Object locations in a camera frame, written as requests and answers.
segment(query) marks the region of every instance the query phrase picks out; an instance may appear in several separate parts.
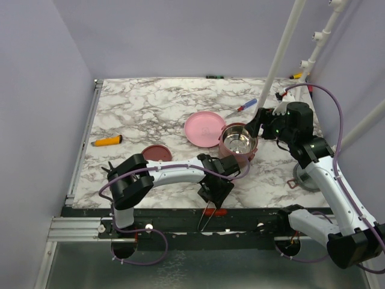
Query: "stainless steel bowl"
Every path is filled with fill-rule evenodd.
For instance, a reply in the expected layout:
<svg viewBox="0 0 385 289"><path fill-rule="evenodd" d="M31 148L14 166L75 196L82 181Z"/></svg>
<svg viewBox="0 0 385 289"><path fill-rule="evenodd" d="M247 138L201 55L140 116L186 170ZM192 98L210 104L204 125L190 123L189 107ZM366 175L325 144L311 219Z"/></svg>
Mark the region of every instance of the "stainless steel bowl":
<svg viewBox="0 0 385 289"><path fill-rule="evenodd" d="M242 125L233 125L225 129L222 141L228 150L236 154L247 154L257 146L257 139L251 137Z"/></svg>

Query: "metal pot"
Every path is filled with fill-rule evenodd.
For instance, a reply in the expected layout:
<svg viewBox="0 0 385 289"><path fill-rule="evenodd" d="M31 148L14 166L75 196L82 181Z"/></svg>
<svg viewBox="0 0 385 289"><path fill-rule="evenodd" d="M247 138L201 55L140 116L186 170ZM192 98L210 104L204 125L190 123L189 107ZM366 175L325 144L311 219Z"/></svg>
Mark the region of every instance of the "metal pot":
<svg viewBox="0 0 385 289"><path fill-rule="evenodd" d="M257 151L258 139L251 137L244 123L231 123L222 128L219 139L220 158L234 155L239 166L246 165L245 157L251 161Z"/></svg>

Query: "white marble surface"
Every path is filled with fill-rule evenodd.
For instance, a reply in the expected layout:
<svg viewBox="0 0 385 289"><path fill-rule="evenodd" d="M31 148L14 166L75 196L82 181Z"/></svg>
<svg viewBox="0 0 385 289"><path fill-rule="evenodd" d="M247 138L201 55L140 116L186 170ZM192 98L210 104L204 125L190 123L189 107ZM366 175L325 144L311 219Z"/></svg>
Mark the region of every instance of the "white marble surface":
<svg viewBox="0 0 385 289"><path fill-rule="evenodd" d="M100 168L111 161L117 166L144 148L161 144L169 148L173 160L187 160L199 153L218 155L218 148L203 149L185 137L183 124L191 113L213 111L225 117L248 100L259 96L264 78L204 79L204 78L142 78L107 79L100 94L96 116L78 186L74 208L109 208L97 195L106 183L106 173ZM295 81L274 82L265 107L277 105L274 93ZM312 106L306 91L301 101ZM248 122L256 106L226 119L226 123ZM315 117L315 131L321 130ZM94 148L91 141L123 135L123 143ZM259 140L250 173L235 181L235 188L223 203L223 208L266 208L300 204L304 207L327 207L322 194L297 187L291 190L286 181L292 178L296 161L279 149L274 141ZM197 194L198 184L172 184L152 189L137 208L202 208L206 204Z"/></svg>

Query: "white pipe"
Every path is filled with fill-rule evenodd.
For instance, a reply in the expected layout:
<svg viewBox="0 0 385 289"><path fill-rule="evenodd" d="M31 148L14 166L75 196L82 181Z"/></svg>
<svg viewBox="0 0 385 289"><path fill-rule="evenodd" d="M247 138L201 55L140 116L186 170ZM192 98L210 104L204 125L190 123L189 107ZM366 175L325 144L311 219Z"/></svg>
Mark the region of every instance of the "white pipe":
<svg viewBox="0 0 385 289"><path fill-rule="evenodd" d="M314 48L312 56L310 56L310 58L308 59L309 65L307 67L305 67L302 71L302 75L301 75L300 79L298 80L299 83L305 82L306 77L308 76L310 71L312 71L312 68L315 64L315 61L316 61L320 51L322 50L322 47L327 42L329 35L331 33L331 30L333 29L333 27L334 27L334 25L338 19L338 16L344 10L348 1L349 0L337 0L335 2L338 2L338 4L336 3L335 5L334 5L333 1L330 1L330 5L334 7L334 11L331 14L328 22L326 23L325 28L322 30L322 39L317 42L317 45Z"/></svg>
<svg viewBox="0 0 385 289"><path fill-rule="evenodd" d="M273 84L274 78L276 77L277 70L281 64L283 56L285 55L286 49L288 48L290 39L293 35L295 27L297 26L297 22L301 16L305 3L306 0L295 0L294 2L288 22L286 23L285 30L283 31L281 41L279 42L276 55L274 56L273 63L271 64L265 85L263 86L262 92L259 96L255 114L257 113L258 108L263 107L265 104L266 98L270 92L271 85Z"/></svg>
<svg viewBox="0 0 385 289"><path fill-rule="evenodd" d="M383 113L385 113L385 99L342 139L341 148L345 149L354 143Z"/></svg>

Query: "small round lid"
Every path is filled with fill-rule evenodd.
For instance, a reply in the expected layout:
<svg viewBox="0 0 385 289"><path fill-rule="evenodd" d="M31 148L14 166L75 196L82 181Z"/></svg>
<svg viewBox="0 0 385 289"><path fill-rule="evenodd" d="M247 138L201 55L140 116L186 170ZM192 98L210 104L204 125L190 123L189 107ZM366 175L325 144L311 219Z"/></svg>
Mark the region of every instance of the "small round lid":
<svg viewBox="0 0 385 289"><path fill-rule="evenodd" d="M147 161L171 161L171 152L161 144L154 144L142 151L143 157Z"/></svg>

